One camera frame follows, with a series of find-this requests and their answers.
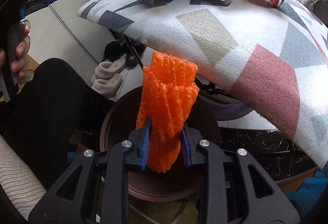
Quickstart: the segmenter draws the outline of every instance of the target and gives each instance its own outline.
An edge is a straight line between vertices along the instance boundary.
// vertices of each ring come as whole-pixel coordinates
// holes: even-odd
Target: metal screw
[[[207,146],[210,145],[209,141],[207,141],[207,140],[201,140],[201,141],[199,142],[199,144],[200,144],[201,146],[205,146],[205,147],[207,147]]]
[[[91,157],[91,156],[93,156],[93,151],[91,149],[88,149],[88,150],[84,151],[83,155],[86,157]]]
[[[132,145],[132,142],[129,141],[129,140],[126,140],[126,141],[123,141],[123,142],[122,142],[122,146],[123,146],[123,147],[130,147],[131,145]]]
[[[247,151],[246,151],[245,149],[243,149],[243,148],[239,148],[239,149],[237,150],[237,153],[238,153],[239,155],[247,155]]]

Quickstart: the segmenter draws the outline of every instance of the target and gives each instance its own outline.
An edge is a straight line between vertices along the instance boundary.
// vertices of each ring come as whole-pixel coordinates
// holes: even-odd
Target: leg
[[[15,101],[4,138],[48,189],[67,165],[75,128],[100,133],[113,102],[92,90],[63,60],[43,62]]]

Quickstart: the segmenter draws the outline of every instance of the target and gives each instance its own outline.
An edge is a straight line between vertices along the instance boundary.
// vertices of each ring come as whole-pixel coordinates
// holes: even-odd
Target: tile floor
[[[151,55],[154,50],[147,47],[141,57],[141,61],[144,65],[149,65],[151,61]],[[116,98],[121,98],[130,90],[142,86],[142,69],[140,66],[136,66],[133,69],[124,68],[120,73],[123,78],[123,83],[116,92]],[[229,121],[218,121],[219,127],[235,128],[235,129],[250,129],[250,130],[277,130],[277,128],[261,117],[256,111],[252,111],[248,115]]]

